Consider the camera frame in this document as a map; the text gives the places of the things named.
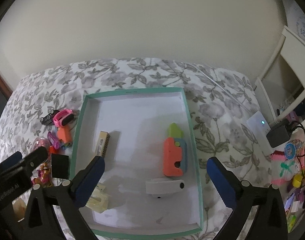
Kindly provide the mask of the pink brown dog toy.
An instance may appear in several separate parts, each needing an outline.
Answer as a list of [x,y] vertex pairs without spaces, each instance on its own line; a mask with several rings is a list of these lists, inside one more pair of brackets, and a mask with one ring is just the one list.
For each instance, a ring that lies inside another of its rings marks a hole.
[[47,163],[42,163],[37,171],[37,177],[32,179],[32,184],[40,184],[43,187],[52,187],[51,168]]

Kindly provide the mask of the black toy car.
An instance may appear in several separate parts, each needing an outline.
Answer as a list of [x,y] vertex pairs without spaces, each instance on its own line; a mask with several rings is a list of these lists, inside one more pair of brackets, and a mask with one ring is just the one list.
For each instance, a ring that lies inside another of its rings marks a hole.
[[54,125],[54,116],[59,113],[59,110],[53,109],[46,116],[40,119],[40,123],[44,126],[53,126]]

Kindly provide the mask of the orange blue gravity knife toy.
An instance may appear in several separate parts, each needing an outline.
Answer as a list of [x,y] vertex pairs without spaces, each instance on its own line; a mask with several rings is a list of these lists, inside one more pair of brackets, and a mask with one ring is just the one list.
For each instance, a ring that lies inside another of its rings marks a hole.
[[57,129],[57,137],[61,143],[62,148],[68,148],[73,143],[70,128],[68,125],[59,127]]

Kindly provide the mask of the white power strip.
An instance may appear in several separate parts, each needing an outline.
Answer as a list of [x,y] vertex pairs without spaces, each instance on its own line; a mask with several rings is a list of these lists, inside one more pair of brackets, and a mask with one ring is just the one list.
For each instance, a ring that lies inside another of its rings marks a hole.
[[247,121],[246,124],[250,131],[254,134],[264,156],[269,156],[274,152],[274,148],[271,147],[267,134],[271,130],[267,121],[260,111],[254,113]]

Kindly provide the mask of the black power adapter plug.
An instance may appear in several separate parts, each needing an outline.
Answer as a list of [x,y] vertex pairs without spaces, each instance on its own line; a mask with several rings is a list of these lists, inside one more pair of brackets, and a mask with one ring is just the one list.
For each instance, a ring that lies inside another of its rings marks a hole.
[[52,154],[51,155],[52,177],[68,179],[69,176],[69,156]]

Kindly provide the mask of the gold harmonica box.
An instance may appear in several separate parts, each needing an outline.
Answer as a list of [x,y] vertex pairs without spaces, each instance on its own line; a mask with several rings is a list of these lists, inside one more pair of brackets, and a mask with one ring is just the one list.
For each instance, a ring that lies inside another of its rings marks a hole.
[[105,157],[109,140],[110,140],[110,134],[108,132],[101,131],[99,133],[99,138],[95,149],[96,155],[101,156],[102,158]]

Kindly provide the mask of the red white spray tube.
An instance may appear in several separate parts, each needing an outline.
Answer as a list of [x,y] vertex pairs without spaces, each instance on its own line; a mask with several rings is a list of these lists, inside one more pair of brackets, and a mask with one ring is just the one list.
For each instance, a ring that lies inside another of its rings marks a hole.
[[54,146],[49,146],[48,153],[49,153],[49,155],[51,155],[51,154],[58,154],[59,150],[56,149]]

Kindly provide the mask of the cream plastic clip object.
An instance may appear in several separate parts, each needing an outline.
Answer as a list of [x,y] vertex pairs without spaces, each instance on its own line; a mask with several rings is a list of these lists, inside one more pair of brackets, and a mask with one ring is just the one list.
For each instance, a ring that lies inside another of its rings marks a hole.
[[97,213],[103,213],[108,209],[109,195],[105,193],[106,186],[98,183],[92,192],[86,207]]

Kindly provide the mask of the teal white cardboard box tray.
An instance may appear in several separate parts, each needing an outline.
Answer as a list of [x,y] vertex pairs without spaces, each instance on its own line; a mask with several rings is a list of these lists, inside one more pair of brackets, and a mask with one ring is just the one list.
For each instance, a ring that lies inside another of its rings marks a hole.
[[[184,187],[154,197],[147,194],[145,183],[163,178],[163,144],[171,124],[180,128],[188,146]],[[108,209],[80,209],[92,231],[119,239],[171,239],[201,232],[201,179],[184,90],[128,89],[85,96],[73,140],[71,177],[93,159],[102,131],[110,135],[100,179],[109,196]]]

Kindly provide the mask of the purple tube bottle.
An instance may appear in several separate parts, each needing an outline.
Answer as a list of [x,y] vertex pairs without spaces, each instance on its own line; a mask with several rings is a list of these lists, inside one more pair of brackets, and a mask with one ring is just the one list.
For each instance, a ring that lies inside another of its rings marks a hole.
[[48,132],[47,138],[56,150],[60,148],[60,141],[52,132]]

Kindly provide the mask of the orange green carrot knife toy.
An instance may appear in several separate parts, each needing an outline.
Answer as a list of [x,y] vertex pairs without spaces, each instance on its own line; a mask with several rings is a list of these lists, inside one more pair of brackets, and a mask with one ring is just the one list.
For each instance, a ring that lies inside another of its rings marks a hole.
[[188,169],[188,148],[183,131],[176,123],[168,127],[168,137],[163,145],[163,174],[181,177]]

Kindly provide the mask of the pink wristband watch toy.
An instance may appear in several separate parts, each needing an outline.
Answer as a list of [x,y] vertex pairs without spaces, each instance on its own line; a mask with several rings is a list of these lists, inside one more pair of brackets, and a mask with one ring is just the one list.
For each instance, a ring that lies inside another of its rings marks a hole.
[[57,114],[55,114],[53,118],[54,125],[59,128],[66,126],[68,123],[73,121],[74,114],[71,109],[63,109],[59,111]]

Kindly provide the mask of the white oblong plastic device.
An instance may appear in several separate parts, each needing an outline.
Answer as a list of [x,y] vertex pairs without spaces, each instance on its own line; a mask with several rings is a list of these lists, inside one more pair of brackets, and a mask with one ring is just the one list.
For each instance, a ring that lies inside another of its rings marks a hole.
[[183,191],[185,182],[183,180],[173,180],[171,178],[157,178],[145,182],[146,193],[155,197],[163,198]]

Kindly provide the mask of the black wall charger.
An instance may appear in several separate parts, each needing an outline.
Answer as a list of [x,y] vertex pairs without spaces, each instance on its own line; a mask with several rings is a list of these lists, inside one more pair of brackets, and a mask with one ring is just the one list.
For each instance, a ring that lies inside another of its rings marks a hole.
[[289,122],[287,119],[284,119],[280,123],[274,125],[266,135],[270,146],[275,148],[289,141],[293,133],[293,126],[294,124]]

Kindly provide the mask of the floral grey white blanket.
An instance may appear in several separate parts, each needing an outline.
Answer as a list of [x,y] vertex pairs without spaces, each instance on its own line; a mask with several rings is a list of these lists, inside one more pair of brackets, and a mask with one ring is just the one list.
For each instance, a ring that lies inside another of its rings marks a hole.
[[28,154],[33,140],[48,132],[40,118],[65,107],[80,111],[85,96],[117,89],[184,90],[194,128],[203,188],[204,224],[191,239],[216,239],[231,210],[211,182],[206,164],[217,157],[238,178],[254,186],[271,183],[264,156],[247,119],[259,103],[244,74],[202,64],[157,58],[99,59],[48,68],[24,77],[0,118],[0,162],[16,151]]

